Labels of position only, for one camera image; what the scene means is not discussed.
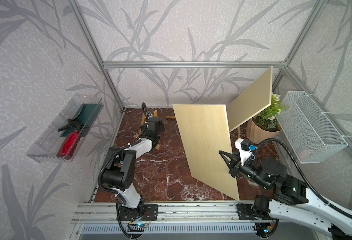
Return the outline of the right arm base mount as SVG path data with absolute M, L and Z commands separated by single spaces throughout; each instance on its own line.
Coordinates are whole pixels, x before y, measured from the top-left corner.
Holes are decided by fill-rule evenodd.
M 253 204 L 243 204 L 243 203 L 238 203 L 236 204 L 236 209 L 238 213 L 239 220 L 260 220 L 260 221 L 272 221 L 275 220 L 271 218 L 268 214 L 265 214 L 263 212 L 257 213 L 252 209 Z

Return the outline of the light plywood board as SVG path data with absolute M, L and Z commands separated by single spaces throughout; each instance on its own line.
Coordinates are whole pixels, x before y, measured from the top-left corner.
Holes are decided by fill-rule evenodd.
M 237 179 L 219 151 L 232 153 L 225 105 L 172 105 L 192 177 L 239 200 Z

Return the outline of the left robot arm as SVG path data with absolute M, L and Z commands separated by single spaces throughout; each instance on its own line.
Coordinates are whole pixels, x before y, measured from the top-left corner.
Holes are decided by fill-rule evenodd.
M 141 196 L 133 185 L 135 163 L 142 155 L 155 149 L 163 121 L 150 117 L 142 127 L 141 135 L 132 144 L 109 148 L 97 178 L 99 188 L 114 193 L 120 204 L 129 209 L 140 205 Z

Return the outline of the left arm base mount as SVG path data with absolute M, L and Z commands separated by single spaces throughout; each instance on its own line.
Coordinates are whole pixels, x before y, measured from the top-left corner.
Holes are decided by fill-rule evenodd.
M 118 215 L 121 221 L 132 221 L 142 218 L 145 221 L 157 220 L 158 207 L 156 204 L 143 204 L 135 209 L 119 206 Z

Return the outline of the small wooden easel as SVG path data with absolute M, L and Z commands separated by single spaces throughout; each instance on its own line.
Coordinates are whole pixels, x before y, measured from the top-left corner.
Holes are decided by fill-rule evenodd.
M 146 138 L 152 140 L 154 149 L 159 150 L 159 134 L 164 130 L 162 120 L 158 117 L 158 111 L 152 113 L 148 110 L 143 110 L 139 132 L 134 135 L 134 138 Z

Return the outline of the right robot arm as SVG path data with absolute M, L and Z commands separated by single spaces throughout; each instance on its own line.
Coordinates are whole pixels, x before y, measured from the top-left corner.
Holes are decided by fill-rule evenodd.
M 352 240 L 352 211 L 316 195 L 309 184 L 288 175 L 286 166 L 278 160 L 267 157 L 256 168 L 244 166 L 241 154 L 219 154 L 231 176 L 240 173 L 274 193 L 272 198 L 257 195 L 253 204 L 237 204 L 240 220 L 286 220 L 334 240 Z

